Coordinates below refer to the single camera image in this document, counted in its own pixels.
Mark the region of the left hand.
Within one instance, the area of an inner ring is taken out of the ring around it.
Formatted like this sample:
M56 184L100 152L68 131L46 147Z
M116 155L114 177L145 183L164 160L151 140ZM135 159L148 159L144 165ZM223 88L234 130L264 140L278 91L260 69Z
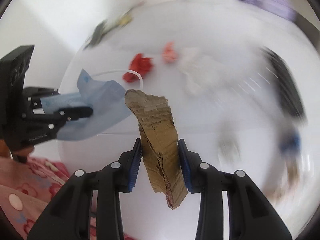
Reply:
M28 146L18 151L11 151L6 145L5 141L0 141L0 155L4 158L13 158L20 163L26 163L28 156L34 151L34 146Z

